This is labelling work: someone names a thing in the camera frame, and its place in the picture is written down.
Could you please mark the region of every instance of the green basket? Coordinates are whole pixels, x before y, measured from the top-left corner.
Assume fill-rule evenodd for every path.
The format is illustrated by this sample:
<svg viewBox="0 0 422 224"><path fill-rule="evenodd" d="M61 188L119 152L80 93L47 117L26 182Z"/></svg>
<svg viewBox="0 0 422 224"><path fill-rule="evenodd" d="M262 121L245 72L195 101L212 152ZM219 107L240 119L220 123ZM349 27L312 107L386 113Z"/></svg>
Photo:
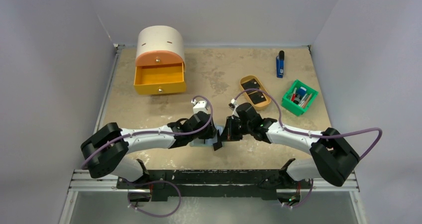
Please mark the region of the green basket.
<svg viewBox="0 0 422 224"><path fill-rule="evenodd" d="M308 95L312 94L311 100L308 102L308 104L306 105L305 108L302 108L299 105L293 103L293 101L291 101L288 98L290 96L290 94L293 93L293 90L295 88L298 90L300 87L305 87L306 93ZM288 111L292 112L294 115L301 116L309 109L309 106L312 105L312 103L314 102L317 95L318 95L318 91L316 91L316 90L312 89L311 87L305 85L300 80L295 80L293 82L292 87L290 87L289 91L287 91L287 93L284 94L283 99L281 101L281 106L284 107L285 109L287 109Z"/></svg>

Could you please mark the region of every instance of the beige table surface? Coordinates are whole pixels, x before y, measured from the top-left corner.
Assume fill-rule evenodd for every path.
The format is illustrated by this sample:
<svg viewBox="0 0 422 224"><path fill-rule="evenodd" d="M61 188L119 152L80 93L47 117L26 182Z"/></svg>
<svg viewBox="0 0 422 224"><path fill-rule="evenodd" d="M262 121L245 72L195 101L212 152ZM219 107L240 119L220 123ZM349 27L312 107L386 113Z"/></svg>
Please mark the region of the beige table surface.
<svg viewBox="0 0 422 224"><path fill-rule="evenodd" d="M166 125L192 114L190 100L194 95L207 97L214 107L214 123L224 126L231 115L228 103L240 91L239 80L247 75L256 76L267 91L280 102L293 81L301 80L320 92L314 65L307 48L289 48L285 51L285 75L275 74L275 57L279 49L249 48L188 48L185 93L140 96L133 88L136 49L123 49L113 78L103 124L117 122L119 127L140 129ZM241 96L238 101L245 101ZM311 130L325 130L330 126L321 92L312 106L301 117L286 109L283 123ZM271 103L260 111L262 117L278 117ZM143 160L148 169L276 169L290 158L310 156L280 144L258 142L245 135L239 142L227 142L214 151L212 147L180 147L175 149L149 149L132 153Z"/></svg>

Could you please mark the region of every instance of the white wall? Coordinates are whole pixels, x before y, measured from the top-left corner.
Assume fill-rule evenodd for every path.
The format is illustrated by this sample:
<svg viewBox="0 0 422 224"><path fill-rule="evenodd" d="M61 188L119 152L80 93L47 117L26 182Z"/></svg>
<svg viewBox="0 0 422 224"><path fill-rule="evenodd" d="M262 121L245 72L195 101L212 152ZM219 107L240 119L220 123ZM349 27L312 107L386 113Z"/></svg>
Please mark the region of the white wall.
<svg viewBox="0 0 422 224"><path fill-rule="evenodd" d="M187 45L309 45L337 0L92 0L114 43L135 44L152 25Z"/></svg>
<svg viewBox="0 0 422 224"><path fill-rule="evenodd" d="M0 222L57 223L114 47L90 0L0 7Z"/></svg>
<svg viewBox="0 0 422 224"><path fill-rule="evenodd" d="M313 59L340 132L380 126L357 167L370 223L421 223L422 0L339 0ZM375 137L350 138L359 153Z"/></svg>

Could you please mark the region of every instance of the open drawer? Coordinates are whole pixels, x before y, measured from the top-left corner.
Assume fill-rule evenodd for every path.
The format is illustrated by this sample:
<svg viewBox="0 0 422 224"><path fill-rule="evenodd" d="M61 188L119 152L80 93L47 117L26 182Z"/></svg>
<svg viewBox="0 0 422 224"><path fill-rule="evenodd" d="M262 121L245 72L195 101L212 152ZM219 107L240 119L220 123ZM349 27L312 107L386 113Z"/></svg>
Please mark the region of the open drawer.
<svg viewBox="0 0 422 224"><path fill-rule="evenodd" d="M186 91L184 64L135 67L135 90L140 95L169 94Z"/></svg>

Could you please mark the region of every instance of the wooden tabletop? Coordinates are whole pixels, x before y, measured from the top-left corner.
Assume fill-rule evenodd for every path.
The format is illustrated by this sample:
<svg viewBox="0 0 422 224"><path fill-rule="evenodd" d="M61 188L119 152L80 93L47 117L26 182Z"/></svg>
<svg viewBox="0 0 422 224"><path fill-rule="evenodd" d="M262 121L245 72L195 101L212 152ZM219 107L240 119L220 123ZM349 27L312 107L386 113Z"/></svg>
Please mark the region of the wooden tabletop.
<svg viewBox="0 0 422 224"><path fill-rule="evenodd" d="M308 48L282 49L285 51L285 75L282 79L275 74L275 57L280 50L188 48L185 50L187 91L141 96L133 88L136 49L123 49L102 125L117 122L119 127L132 129L163 126L191 117L190 100L194 95L203 95L214 108L214 123L224 126L226 117L231 115L228 104L240 92L240 79L254 75L279 103L296 79L319 91L304 115L297 117L282 108L282 120L299 128L325 130L330 122ZM238 102L245 102L245 98L241 96ZM271 103L260 114L277 118L278 110ZM227 142L217 151L212 147L188 145L174 149L149 149L129 156L143 160L148 169L276 169L290 158L310 157L284 145L258 142L250 135L245 135L239 142Z"/></svg>

